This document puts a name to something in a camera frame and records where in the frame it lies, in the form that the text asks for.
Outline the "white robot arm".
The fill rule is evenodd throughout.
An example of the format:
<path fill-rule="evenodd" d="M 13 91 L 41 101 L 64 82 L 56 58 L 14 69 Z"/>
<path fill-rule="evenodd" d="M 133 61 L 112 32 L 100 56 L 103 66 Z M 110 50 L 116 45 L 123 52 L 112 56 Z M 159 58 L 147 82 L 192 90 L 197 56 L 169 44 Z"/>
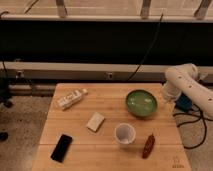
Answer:
<path fill-rule="evenodd" d="M 192 64 L 176 65 L 166 69 L 162 97 L 170 102 L 185 94 L 209 118 L 213 119 L 213 91 L 197 82 L 198 68 Z"/>

